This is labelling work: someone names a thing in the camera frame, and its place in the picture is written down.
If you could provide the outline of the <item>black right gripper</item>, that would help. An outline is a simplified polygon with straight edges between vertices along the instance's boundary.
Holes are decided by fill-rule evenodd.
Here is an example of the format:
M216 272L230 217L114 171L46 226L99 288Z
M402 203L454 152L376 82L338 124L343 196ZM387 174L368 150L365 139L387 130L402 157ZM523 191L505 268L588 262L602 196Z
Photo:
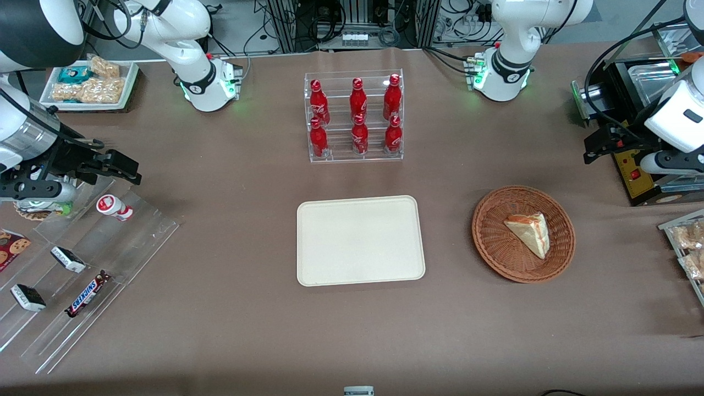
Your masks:
M52 183L51 175L69 175L86 183L94 184L98 175L118 178L133 185L141 185L142 175L138 172L139 164L117 150L107 150L104 155L99 150L104 148L99 140L79 140L71 143L58 140L38 157L42 170L38 183Z

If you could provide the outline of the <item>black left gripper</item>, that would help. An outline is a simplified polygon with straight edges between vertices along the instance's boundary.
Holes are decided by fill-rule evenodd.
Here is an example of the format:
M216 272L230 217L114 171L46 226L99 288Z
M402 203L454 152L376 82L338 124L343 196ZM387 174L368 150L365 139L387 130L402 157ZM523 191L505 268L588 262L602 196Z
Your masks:
M584 164L589 165L609 155L632 155L641 163L647 155L662 150L662 140L645 126L638 124L626 131L616 124L604 125L584 138Z

